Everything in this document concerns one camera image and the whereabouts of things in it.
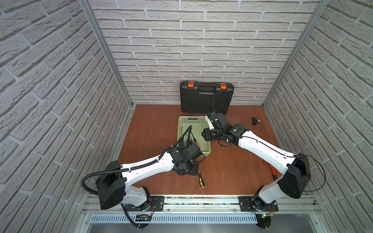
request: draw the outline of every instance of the black toolbox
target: black toolbox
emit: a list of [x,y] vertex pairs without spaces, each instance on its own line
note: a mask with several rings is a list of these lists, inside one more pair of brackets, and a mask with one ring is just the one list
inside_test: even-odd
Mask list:
[[234,86],[223,82],[182,81],[180,83],[181,111],[207,114],[228,112]]

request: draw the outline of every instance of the brick wall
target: brick wall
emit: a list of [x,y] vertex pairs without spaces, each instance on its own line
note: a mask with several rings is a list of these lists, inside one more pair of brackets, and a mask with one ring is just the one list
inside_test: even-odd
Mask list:
[[261,104],[318,1],[90,2],[133,102],[180,103],[195,80]]
[[[265,107],[282,148],[326,168],[313,195],[334,232],[373,230],[372,6],[332,0]],[[323,176],[310,163],[314,189]]]
[[0,9],[0,232],[72,232],[127,104],[79,1]]

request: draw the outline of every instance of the yellow screwdriver handle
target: yellow screwdriver handle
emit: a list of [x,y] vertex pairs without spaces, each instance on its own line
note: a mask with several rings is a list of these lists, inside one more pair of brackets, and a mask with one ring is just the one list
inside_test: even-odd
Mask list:
[[201,188],[204,188],[204,187],[205,187],[205,182],[203,181],[203,178],[202,178],[201,173],[198,173],[198,176],[199,176],[199,178],[200,178],[200,185],[201,185]]

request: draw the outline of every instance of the brown wooden surface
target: brown wooden surface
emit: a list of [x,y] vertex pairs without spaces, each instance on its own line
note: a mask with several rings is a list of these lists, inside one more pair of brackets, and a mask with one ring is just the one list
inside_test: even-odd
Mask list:
[[[180,105],[137,105],[118,161],[119,164],[138,162],[159,155],[177,138]],[[263,124],[252,126],[252,117]],[[226,115],[231,125],[241,124],[257,136],[278,146],[273,130],[261,106],[230,106]],[[250,195],[261,186],[273,181],[271,171],[263,160],[253,153],[232,145],[221,147],[211,142],[210,155],[200,164],[205,188],[198,176],[179,176],[174,171],[144,179],[134,186],[146,186],[155,194],[189,195]]]

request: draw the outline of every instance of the plastic basket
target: plastic basket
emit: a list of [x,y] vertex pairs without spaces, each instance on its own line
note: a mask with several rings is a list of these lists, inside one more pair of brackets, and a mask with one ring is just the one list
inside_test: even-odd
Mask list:
[[200,145],[200,149],[202,153],[208,156],[211,152],[211,145],[210,142],[206,142],[205,139],[202,137],[202,132],[205,128],[208,128],[209,125],[205,120],[205,116],[181,116],[179,117],[178,123],[178,139],[181,135],[187,130],[189,125],[192,126],[192,133],[197,140],[198,144]]

